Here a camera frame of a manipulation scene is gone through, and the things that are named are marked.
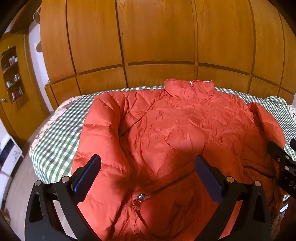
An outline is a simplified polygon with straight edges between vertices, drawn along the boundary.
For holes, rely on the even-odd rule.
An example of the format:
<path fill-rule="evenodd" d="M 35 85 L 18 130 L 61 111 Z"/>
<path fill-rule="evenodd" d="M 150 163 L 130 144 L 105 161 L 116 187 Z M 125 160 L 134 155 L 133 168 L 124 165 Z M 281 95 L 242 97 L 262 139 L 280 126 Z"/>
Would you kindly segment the wooden shelf cabinet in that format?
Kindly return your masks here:
<path fill-rule="evenodd" d="M 5 33 L 1 38 L 1 121 L 23 146 L 50 112 L 32 64 L 29 36 Z"/>

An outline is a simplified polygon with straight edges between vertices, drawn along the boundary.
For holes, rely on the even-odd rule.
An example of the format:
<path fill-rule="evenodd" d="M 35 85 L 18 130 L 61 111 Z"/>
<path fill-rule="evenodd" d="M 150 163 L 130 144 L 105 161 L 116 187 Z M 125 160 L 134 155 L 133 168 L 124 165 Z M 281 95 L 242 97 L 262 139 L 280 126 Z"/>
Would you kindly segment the large wooden wardrobe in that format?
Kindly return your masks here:
<path fill-rule="evenodd" d="M 42 1 L 40 31 L 53 108 L 168 78 L 294 99 L 295 34 L 269 1 Z"/>

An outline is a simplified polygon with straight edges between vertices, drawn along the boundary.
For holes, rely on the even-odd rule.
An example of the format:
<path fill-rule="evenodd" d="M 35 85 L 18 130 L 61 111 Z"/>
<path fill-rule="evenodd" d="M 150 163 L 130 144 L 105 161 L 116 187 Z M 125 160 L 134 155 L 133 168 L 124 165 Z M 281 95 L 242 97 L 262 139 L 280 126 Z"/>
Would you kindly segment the green white checkered bedspread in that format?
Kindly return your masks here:
<path fill-rule="evenodd" d="M 295 138 L 295 107 L 278 96 L 259 98 L 229 88 L 217 91 L 239 96 L 245 103 L 256 102 L 269 111 L 280 124 L 285 136 L 284 150 L 295 160 L 290 141 Z M 71 174 L 82 126 L 89 108 L 98 93 L 71 97 L 64 101 L 34 139 L 29 156 L 35 174 L 44 183 L 54 183 Z"/>

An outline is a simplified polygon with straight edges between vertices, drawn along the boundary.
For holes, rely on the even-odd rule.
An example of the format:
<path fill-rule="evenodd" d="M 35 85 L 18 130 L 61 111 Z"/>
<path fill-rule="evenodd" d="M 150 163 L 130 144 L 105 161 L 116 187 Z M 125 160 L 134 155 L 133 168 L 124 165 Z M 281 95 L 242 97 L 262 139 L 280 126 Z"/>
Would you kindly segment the orange puffer jacket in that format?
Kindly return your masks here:
<path fill-rule="evenodd" d="M 72 170 L 94 154 L 102 165 L 79 209 L 102 240 L 193 240 L 218 206 L 195 170 L 202 155 L 238 182 L 259 181 L 275 215 L 283 191 L 268 141 L 285 146 L 275 118 L 212 82 L 97 95 Z"/>

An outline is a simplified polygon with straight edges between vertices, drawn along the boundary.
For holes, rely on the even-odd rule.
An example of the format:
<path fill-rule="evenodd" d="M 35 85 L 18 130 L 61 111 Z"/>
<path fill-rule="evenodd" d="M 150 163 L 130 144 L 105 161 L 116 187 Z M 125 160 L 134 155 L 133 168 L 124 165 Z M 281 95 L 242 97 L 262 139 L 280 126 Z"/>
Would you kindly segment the white appliance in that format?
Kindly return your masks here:
<path fill-rule="evenodd" d="M 12 182 L 11 174 L 13 173 L 17 162 L 22 156 L 22 150 L 17 145 L 13 137 L 9 134 L 5 135 L 1 141 L 1 209 L 4 209 L 6 198 Z"/>

